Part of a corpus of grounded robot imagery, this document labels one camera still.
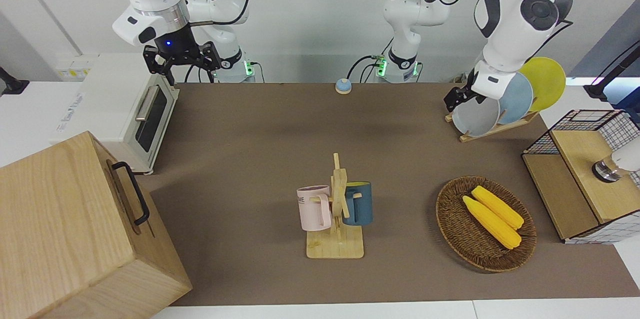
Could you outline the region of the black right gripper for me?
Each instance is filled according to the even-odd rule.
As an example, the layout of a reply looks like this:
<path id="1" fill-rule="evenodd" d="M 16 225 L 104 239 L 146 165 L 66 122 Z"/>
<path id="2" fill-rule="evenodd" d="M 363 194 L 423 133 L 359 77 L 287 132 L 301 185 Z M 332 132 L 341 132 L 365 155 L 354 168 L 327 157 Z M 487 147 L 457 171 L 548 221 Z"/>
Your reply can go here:
<path id="1" fill-rule="evenodd" d="M 155 46 L 145 45 L 143 58 L 149 73 L 163 76 L 169 85 L 175 85 L 173 65 L 194 65 L 206 71 L 210 84 L 222 67 L 222 60 L 212 41 L 199 46 L 191 25 L 155 38 Z"/>

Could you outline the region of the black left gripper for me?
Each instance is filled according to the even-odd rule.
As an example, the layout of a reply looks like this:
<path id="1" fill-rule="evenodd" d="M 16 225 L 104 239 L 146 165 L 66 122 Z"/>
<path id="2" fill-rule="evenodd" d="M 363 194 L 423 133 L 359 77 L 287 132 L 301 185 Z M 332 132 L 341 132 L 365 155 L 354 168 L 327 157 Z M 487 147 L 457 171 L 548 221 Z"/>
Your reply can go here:
<path id="1" fill-rule="evenodd" d="M 444 97 L 444 103 L 448 112 L 452 112 L 457 105 L 466 103 L 475 98 L 478 105 L 482 105 L 487 100 L 486 95 L 482 95 L 472 89 L 478 77 L 476 71 L 471 71 L 467 76 L 466 84 L 462 87 L 455 86 Z"/>

